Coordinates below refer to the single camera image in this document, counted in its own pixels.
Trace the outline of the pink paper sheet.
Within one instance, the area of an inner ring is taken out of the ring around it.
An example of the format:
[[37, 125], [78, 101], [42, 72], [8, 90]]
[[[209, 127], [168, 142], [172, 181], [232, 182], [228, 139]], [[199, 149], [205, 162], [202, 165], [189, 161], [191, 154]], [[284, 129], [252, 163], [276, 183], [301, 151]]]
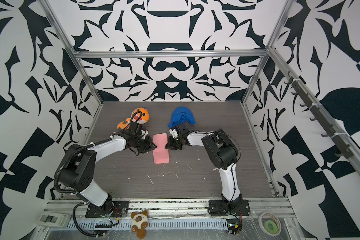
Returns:
[[166, 164], [170, 162], [169, 150], [165, 148], [168, 143], [166, 133], [156, 134], [153, 137], [153, 143], [157, 146], [153, 150], [153, 157], [155, 164]]

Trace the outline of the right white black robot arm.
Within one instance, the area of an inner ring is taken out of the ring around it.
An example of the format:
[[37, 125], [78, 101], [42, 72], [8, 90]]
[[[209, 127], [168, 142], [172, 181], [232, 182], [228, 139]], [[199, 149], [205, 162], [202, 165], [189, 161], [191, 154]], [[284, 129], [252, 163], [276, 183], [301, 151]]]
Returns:
[[248, 216], [249, 203], [243, 199], [236, 175], [241, 152], [223, 130], [191, 132], [185, 124], [169, 130], [165, 146], [169, 150], [181, 150], [183, 146], [204, 147], [212, 164], [218, 169], [222, 183], [222, 199], [210, 200], [208, 212], [211, 216]]

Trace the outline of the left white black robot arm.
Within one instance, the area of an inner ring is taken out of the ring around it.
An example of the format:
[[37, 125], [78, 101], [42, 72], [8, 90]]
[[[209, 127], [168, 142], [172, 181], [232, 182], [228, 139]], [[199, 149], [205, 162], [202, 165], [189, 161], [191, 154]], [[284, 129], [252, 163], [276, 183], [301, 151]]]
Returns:
[[61, 194], [77, 195], [91, 210], [110, 215], [114, 207], [112, 196], [94, 180], [96, 163], [127, 149], [138, 156], [156, 148], [147, 129], [138, 123], [130, 123], [128, 128], [96, 143], [73, 144], [55, 172], [54, 189]]

